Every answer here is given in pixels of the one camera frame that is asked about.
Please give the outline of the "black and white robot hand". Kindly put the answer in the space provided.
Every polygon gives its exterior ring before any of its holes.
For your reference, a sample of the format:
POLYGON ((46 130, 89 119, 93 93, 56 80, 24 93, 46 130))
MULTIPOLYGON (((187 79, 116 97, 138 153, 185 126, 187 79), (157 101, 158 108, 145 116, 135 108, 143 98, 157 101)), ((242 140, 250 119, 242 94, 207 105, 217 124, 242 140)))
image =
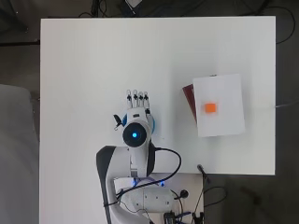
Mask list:
POLYGON ((150 98, 146 91, 128 90, 126 92, 126 112, 121 119, 118 115, 113 118, 116 121, 117 131, 120 127, 124 128, 132 122, 144 124, 146 130, 153 134, 155 129, 155 120, 150 113, 150 98))

